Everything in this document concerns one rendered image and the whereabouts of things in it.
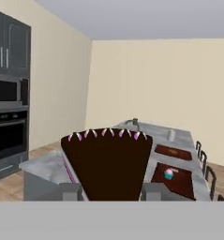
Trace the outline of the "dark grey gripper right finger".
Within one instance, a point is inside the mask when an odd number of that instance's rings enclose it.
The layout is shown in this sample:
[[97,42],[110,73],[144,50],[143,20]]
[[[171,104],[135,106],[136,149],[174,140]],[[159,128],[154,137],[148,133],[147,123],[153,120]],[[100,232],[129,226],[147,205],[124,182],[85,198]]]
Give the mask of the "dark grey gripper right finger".
[[185,201],[187,198],[170,191],[163,183],[144,183],[142,201]]

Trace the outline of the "grey kitchen island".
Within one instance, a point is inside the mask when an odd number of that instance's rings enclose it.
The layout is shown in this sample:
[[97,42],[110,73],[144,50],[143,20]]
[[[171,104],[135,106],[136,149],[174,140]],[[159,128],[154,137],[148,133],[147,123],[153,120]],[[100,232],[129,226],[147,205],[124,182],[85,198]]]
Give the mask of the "grey kitchen island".
[[[152,180],[158,162],[169,164],[191,171],[195,199],[197,201],[209,201],[210,193],[202,173],[202,168],[190,132],[182,129],[160,127],[145,123],[140,123],[140,128],[141,131],[144,131],[147,135],[154,138],[154,144],[148,160],[144,181],[150,182]],[[167,139],[170,129],[175,131],[174,141],[169,141]],[[185,161],[179,158],[160,155],[155,152],[158,144],[186,150],[191,153],[192,159],[190,161]],[[23,199],[25,201],[34,200],[54,190],[60,183],[68,183],[70,181],[64,166],[64,156],[65,154],[61,149],[54,150],[46,155],[27,160],[20,165],[20,168],[24,170]]]

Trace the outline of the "brown tray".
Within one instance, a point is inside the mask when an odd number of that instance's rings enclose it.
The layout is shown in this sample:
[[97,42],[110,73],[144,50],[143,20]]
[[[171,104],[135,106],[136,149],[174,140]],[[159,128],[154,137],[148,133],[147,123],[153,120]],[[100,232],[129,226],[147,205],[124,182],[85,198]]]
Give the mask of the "brown tray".
[[[173,171],[171,179],[165,177],[165,172],[168,169],[172,169]],[[195,201],[191,171],[159,162],[156,166],[151,182],[163,183],[171,192]]]
[[158,144],[156,146],[155,152],[164,156],[180,158],[186,161],[190,161],[192,159],[190,152],[186,150],[178,149],[178,148],[169,147],[162,144]]

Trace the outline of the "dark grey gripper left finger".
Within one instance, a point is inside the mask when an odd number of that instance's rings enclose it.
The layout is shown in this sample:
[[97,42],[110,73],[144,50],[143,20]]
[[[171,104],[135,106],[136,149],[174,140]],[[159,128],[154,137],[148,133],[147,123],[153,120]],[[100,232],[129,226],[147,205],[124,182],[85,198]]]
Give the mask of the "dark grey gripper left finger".
[[55,190],[37,198],[38,201],[74,202],[82,200],[82,185],[80,183],[63,183]]

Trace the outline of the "dark grey cupboards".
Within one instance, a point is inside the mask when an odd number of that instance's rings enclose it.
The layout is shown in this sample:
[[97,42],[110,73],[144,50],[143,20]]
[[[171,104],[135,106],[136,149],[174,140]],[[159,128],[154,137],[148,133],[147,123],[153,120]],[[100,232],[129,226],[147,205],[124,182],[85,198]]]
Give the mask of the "dark grey cupboards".
[[31,27],[0,12],[0,74],[29,78]]

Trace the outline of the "chocolate cake slice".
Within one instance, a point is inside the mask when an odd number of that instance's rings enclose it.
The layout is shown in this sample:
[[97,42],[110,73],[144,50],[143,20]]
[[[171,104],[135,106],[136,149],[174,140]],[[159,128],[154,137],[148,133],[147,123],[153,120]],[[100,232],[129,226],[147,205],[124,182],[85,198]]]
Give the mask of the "chocolate cake slice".
[[68,176],[86,201],[137,201],[153,138],[141,131],[88,129],[61,139]]

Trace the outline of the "chrome sink tap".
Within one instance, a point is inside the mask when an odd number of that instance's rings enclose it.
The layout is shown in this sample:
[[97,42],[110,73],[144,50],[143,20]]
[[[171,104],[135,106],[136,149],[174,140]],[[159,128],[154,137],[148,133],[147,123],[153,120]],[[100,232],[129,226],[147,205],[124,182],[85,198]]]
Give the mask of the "chrome sink tap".
[[137,128],[137,131],[140,131],[140,125],[138,122],[138,118],[126,120],[125,124],[127,125],[128,123],[131,123],[133,126],[135,126]]

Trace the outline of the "black microwave oven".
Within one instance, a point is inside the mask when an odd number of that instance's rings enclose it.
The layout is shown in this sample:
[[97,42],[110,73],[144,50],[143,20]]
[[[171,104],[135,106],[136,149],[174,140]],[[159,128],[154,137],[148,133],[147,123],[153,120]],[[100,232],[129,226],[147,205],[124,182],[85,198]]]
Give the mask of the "black microwave oven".
[[29,80],[0,74],[0,108],[29,105]]

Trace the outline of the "dark grey drawer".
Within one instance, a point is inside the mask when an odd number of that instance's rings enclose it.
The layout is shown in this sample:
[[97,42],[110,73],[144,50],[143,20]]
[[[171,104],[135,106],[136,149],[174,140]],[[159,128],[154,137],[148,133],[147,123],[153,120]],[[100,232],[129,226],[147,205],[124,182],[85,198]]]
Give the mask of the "dark grey drawer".
[[0,159],[0,179],[18,172],[20,170],[19,164],[27,159],[27,152]]

